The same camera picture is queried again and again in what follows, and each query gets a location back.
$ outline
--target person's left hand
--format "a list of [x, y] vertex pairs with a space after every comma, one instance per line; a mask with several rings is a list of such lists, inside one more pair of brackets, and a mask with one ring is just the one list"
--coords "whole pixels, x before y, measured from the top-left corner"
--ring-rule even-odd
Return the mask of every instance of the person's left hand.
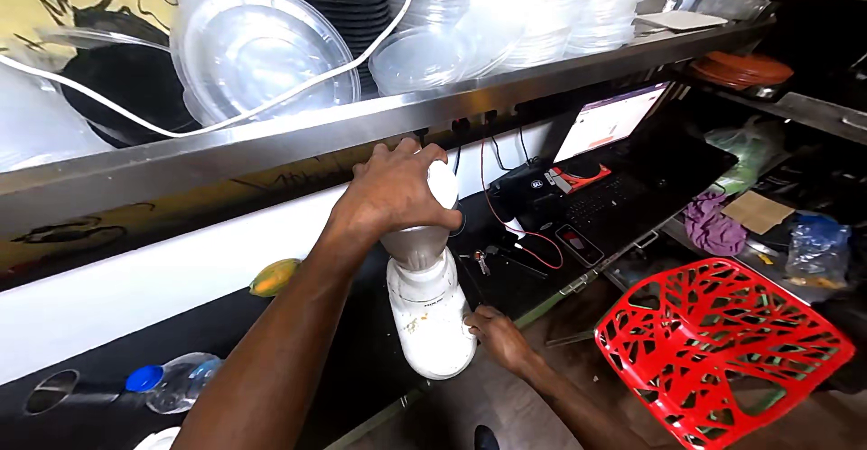
[[538, 355], [508, 316], [483, 304], [466, 318], [470, 333], [479, 337], [482, 346], [499, 365], [518, 377], [525, 377], [527, 367]]
[[364, 164], [352, 168], [355, 175], [331, 212], [330, 223], [341, 223], [374, 242], [383, 234], [414, 226], [461, 227], [461, 212], [443, 208], [428, 187], [428, 167], [448, 162], [439, 145], [420, 150], [419, 143], [404, 139], [390, 152], [377, 144]]

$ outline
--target laptop screen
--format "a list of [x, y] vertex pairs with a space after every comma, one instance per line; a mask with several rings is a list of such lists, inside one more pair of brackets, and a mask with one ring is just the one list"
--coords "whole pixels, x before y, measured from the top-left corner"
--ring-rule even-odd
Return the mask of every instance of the laptop screen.
[[659, 83], [585, 105], [554, 162], [627, 138], [659, 101], [668, 84]]

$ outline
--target white blender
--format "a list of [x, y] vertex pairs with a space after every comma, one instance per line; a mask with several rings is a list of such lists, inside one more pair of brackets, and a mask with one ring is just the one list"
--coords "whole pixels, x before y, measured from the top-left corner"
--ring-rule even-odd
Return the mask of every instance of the white blender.
[[[446, 163], [431, 164], [428, 187], [444, 208], [457, 204], [458, 180]], [[446, 248], [448, 234], [443, 227], [422, 226], [381, 239], [392, 257], [386, 271], [388, 299], [403, 356], [431, 380], [457, 376], [476, 352], [476, 337], [464, 324], [470, 310]]]

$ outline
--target plastic bag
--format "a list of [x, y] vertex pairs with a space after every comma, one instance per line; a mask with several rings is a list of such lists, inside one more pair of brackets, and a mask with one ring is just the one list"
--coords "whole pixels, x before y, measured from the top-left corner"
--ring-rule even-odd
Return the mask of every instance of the plastic bag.
[[851, 228], [819, 215], [802, 215], [792, 229], [786, 274], [802, 286], [843, 289]]
[[752, 122], [743, 128], [721, 128], [705, 135], [705, 141], [738, 157], [717, 183], [731, 195], [750, 189], [759, 180], [761, 168], [777, 153], [772, 134], [759, 130]]

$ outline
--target white cable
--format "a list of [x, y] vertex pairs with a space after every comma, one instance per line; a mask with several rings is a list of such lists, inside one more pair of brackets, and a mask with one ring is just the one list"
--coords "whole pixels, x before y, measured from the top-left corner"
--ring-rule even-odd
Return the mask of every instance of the white cable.
[[370, 55], [372, 55], [374, 53], [374, 51], [376, 50], [376, 47], [378, 47], [380, 44], [382, 44], [382, 41], [384, 41], [386, 39], [386, 37], [388, 37], [388, 35], [391, 35], [391, 33], [395, 30], [397, 25], [399, 23], [401, 23], [401, 20], [403, 19], [403, 16], [406, 14], [406, 11], [409, 10], [409, 4], [412, 3], [412, 1], [413, 0], [404, 1], [403, 7], [401, 8], [401, 11], [397, 13], [395, 20], [392, 21], [392, 23], [388, 25], [388, 27], [381, 33], [381, 35], [379, 37], [376, 38], [376, 40], [372, 44], [370, 44], [368, 49], [365, 50], [361, 56], [358, 56], [358, 58], [353, 60], [352, 62], [348, 62], [348, 63], [342, 65], [340, 68], [334, 68], [334, 69], [326, 71], [325, 73], [322, 73], [316, 77], [307, 79], [304, 83], [294, 87], [291, 90], [288, 90], [286, 93], [283, 93], [283, 94], [277, 96], [276, 98], [274, 98], [270, 101], [266, 101], [262, 105], [259, 105], [258, 107], [255, 107], [252, 110], [247, 110], [246, 112], [242, 112], [241, 114], [234, 116], [231, 119], [228, 119], [226, 121], [222, 121], [221, 123], [206, 126], [205, 128], [202, 128], [200, 130], [196, 130], [193, 132], [187, 132], [184, 134], [176, 134], [175, 132], [169, 132], [168, 130], [164, 130], [162, 128], [159, 128], [157, 125], [153, 125], [150, 122], [145, 121], [142, 118], [139, 118], [138, 116], [136, 116], [132, 112], [126, 111], [123, 107], [115, 104], [114, 101], [109, 100], [108, 98], [106, 98], [105, 96], [102, 96], [101, 94], [97, 93], [96, 91], [94, 91], [94, 90], [92, 90], [92, 89], [90, 89], [84, 85], [81, 85], [81, 84], [79, 84], [79, 83], [77, 83], [77, 82], [75, 82], [69, 78], [65, 78], [63, 76], [60, 76], [59, 74], [49, 73], [48, 71], [43, 71], [42, 69], [30, 67], [26, 64], [22, 64], [21, 62], [18, 62], [17, 60], [11, 59], [11, 58], [3, 56], [3, 55], [0, 55], [0, 62], [2, 62], [3, 64], [5, 64], [11, 68], [16, 68], [17, 70], [25, 72], [27, 74], [33, 74], [34, 76], [39, 76], [39, 77], [44, 78], [44, 79], [51, 79], [53, 81], [60, 83], [61, 85], [68, 86], [68, 87], [78, 91], [79, 93], [83, 93], [83, 94], [87, 95], [88, 97], [92, 98], [93, 100], [99, 101], [100, 103], [102, 103], [106, 107], [109, 107], [112, 110], [114, 110], [115, 112], [118, 112], [121, 115], [123, 115], [124, 117], [128, 118], [129, 120], [134, 121], [135, 123], [137, 123], [141, 126], [144, 126], [148, 130], [156, 132], [157, 134], [165, 135], [167, 137], [172, 137], [173, 139], [177, 139], [179, 137], [188, 137], [190, 135], [206, 134], [206, 133], [211, 132], [213, 130], [217, 130], [218, 128], [223, 128], [223, 127], [226, 127], [229, 125], [234, 125], [240, 121], [247, 120], [250, 117], [257, 115], [258, 113], [264, 112], [271, 107], [274, 107], [276, 105], [279, 105], [280, 103], [283, 103], [284, 101], [287, 101], [289, 98], [292, 98], [293, 96], [304, 91], [307, 88], [314, 87], [315, 85], [317, 85], [317, 84], [319, 84], [325, 80], [334, 78], [335, 76], [338, 76], [340, 74], [346, 73], [347, 71], [351, 71], [355, 68], [358, 68], [359, 66], [361, 66], [364, 63], [365, 60], [367, 60], [370, 57]]

